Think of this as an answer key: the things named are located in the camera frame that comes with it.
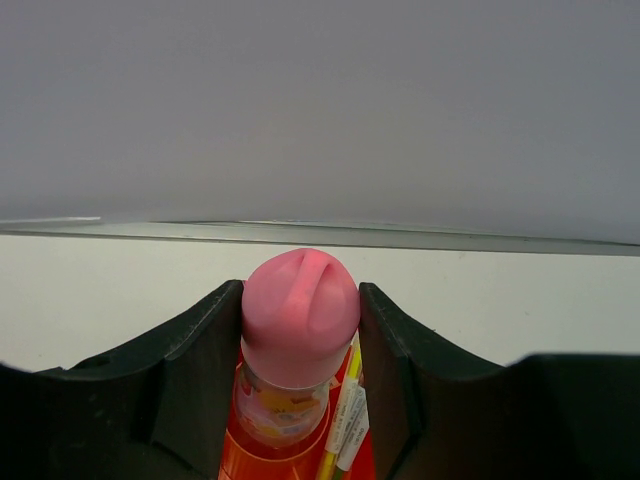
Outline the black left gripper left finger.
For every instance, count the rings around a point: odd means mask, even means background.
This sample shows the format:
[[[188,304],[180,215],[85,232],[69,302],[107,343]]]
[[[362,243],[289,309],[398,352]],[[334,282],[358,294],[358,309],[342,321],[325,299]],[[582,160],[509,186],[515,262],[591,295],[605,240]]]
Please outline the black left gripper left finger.
[[[243,285],[70,369],[1,369],[5,479],[214,479]]]

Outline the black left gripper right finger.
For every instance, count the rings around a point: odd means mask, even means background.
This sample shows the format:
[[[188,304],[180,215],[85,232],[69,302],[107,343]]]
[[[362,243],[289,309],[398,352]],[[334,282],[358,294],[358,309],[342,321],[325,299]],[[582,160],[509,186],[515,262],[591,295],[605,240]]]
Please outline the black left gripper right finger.
[[[639,359],[534,354],[501,366],[360,286],[380,479],[635,479]]]

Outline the yellow thin pen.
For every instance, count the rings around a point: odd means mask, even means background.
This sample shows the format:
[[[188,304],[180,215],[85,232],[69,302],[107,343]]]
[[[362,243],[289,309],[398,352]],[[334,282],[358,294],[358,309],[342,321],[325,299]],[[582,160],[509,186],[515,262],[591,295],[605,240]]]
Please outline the yellow thin pen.
[[[341,383],[341,389],[336,403],[331,426],[319,464],[316,480],[329,480],[342,448],[347,427],[350,425],[350,415],[359,386],[362,369],[362,356],[359,334],[356,333],[349,352],[349,359]]]

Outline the pink-capped clear bottle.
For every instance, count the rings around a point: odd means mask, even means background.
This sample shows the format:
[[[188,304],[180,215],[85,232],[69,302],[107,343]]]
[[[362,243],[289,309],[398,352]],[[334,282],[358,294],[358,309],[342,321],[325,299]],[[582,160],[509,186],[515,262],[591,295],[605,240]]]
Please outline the pink-capped clear bottle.
[[[284,448],[312,434],[359,321],[353,278],[323,251],[285,252],[249,276],[234,407],[250,438]]]

